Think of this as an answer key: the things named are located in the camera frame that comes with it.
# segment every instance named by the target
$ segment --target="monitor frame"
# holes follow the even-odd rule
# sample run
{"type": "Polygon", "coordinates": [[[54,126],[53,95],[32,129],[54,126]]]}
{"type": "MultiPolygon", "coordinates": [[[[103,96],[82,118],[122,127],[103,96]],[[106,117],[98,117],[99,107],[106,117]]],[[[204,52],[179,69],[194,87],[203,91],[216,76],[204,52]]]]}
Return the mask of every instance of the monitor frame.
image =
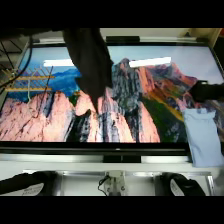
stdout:
{"type": "MultiPolygon", "coordinates": [[[[204,42],[135,42],[107,43],[108,46],[201,46],[208,47],[224,79],[224,71],[214,50],[204,42]]],[[[37,43],[33,48],[66,47],[65,43],[37,43]]],[[[19,67],[28,49],[25,46],[17,63],[19,67]]],[[[128,156],[186,156],[188,143],[81,143],[81,142],[19,142],[1,141],[0,153],[36,155],[128,155],[128,156]]]]}

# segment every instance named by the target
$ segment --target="blue sky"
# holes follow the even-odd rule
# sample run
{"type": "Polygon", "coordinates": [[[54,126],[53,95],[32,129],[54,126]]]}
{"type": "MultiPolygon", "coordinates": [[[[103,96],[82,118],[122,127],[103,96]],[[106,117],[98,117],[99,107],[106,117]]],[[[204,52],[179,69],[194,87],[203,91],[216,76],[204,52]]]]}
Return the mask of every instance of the blue sky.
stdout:
{"type": "MultiPolygon", "coordinates": [[[[193,46],[109,46],[111,59],[115,64],[123,58],[143,60],[158,57],[171,57],[179,69],[189,76],[208,80],[210,84],[222,83],[223,78],[218,66],[207,47],[193,46]]],[[[29,55],[26,52],[21,63],[25,65],[29,55]]],[[[34,48],[29,67],[43,66],[44,60],[69,59],[66,47],[34,48]]],[[[75,67],[54,67],[53,73],[64,72],[75,67]]]]}

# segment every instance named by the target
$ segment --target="mountain image on screen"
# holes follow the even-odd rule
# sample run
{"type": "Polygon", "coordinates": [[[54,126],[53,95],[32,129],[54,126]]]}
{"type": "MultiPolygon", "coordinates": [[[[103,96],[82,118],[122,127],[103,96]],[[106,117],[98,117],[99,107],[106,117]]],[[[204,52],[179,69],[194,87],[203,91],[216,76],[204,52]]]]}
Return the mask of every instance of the mountain image on screen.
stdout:
{"type": "Polygon", "coordinates": [[[175,63],[131,68],[124,58],[112,67],[113,88],[98,100],[75,82],[81,74],[69,69],[53,74],[52,92],[7,95],[0,115],[1,141],[40,142],[187,142],[181,111],[206,107],[216,110],[215,122],[224,141],[223,103],[195,103],[188,93],[197,82],[175,63]]]}

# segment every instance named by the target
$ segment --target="metal frame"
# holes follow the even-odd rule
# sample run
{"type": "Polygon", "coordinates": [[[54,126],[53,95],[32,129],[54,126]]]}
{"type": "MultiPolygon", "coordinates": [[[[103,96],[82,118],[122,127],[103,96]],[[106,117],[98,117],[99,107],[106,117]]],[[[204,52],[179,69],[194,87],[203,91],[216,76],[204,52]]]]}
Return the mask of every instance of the metal frame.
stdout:
{"type": "MultiPolygon", "coordinates": [[[[138,43],[109,43],[108,46],[201,46],[209,47],[202,42],[167,41],[167,42],[138,42],[138,43]]],[[[35,43],[34,48],[66,47],[65,43],[35,43]]],[[[25,46],[19,67],[28,48],[25,46]]],[[[224,78],[223,69],[214,51],[211,50],[214,59],[224,78]]],[[[45,142],[1,142],[1,153],[9,154],[36,154],[36,155],[141,155],[141,156],[186,156],[190,154],[188,143],[45,143],[45,142]]]]}
{"type": "MultiPolygon", "coordinates": [[[[23,170],[23,173],[29,173],[32,174],[39,170],[23,170]]],[[[95,176],[99,178],[103,178],[109,170],[96,172],[96,171],[56,171],[59,176],[61,177],[61,181],[59,182],[59,186],[57,188],[57,196],[64,196],[64,176],[95,176]]],[[[160,172],[146,172],[146,171],[136,171],[136,172],[130,172],[130,171],[123,171],[124,172],[124,178],[135,176],[139,178],[148,178],[152,177],[153,179],[155,176],[161,175],[162,173],[165,173],[164,171],[160,172]]],[[[187,177],[194,177],[194,176],[204,176],[206,178],[207,187],[209,189],[210,196],[215,196],[215,190],[214,190],[214,182],[211,172],[178,172],[179,174],[187,174],[187,177]]]]}

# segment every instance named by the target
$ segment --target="light blue towel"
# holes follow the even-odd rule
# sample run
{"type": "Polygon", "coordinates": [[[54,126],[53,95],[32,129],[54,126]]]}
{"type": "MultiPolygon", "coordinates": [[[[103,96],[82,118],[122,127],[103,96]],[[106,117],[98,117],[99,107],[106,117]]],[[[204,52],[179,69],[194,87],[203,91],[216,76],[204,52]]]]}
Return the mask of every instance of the light blue towel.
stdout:
{"type": "Polygon", "coordinates": [[[195,167],[224,166],[221,143],[213,120],[215,111],[185,109],[182,111],[195,167]]]}

